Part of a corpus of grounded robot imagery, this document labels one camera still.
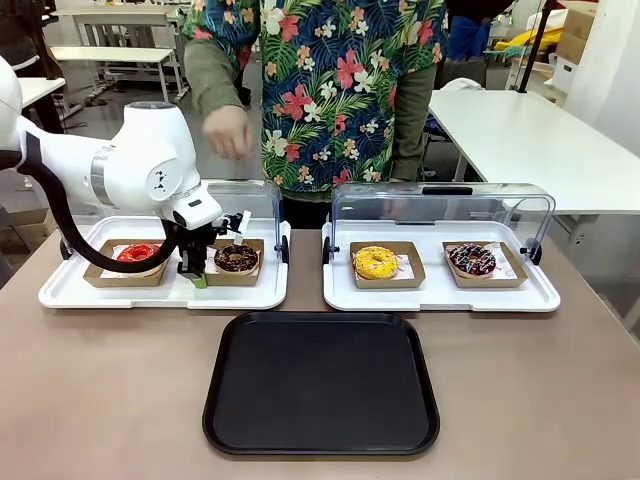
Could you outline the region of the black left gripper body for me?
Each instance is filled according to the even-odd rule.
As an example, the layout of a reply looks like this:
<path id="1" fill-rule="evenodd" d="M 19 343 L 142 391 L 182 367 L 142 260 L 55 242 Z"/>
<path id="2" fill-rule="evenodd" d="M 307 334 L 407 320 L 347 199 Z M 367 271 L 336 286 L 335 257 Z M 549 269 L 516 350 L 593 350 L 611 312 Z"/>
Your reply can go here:
<path id="1" fill-rule="evenodd" d="M 177 247 L 184 266 L 204 266 L 207 258 L 207 247 L 215 243 L 223 234 L 223 228 L 206 224 L 193 230 L 179 226 L 177 228 Z"/>

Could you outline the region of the person right hand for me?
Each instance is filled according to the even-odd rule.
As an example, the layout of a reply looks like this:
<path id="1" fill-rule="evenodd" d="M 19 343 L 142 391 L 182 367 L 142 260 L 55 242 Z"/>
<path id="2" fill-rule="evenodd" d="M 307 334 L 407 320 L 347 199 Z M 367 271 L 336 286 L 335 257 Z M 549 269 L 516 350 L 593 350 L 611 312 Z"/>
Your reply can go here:
<path id="1" fill-rule="evenodd" d="M 204 120 L 203 133 L 221 158 L 244 160 L 252 154 L 252 129 L 244 108 L 226 105 L 212 111 Z"/>

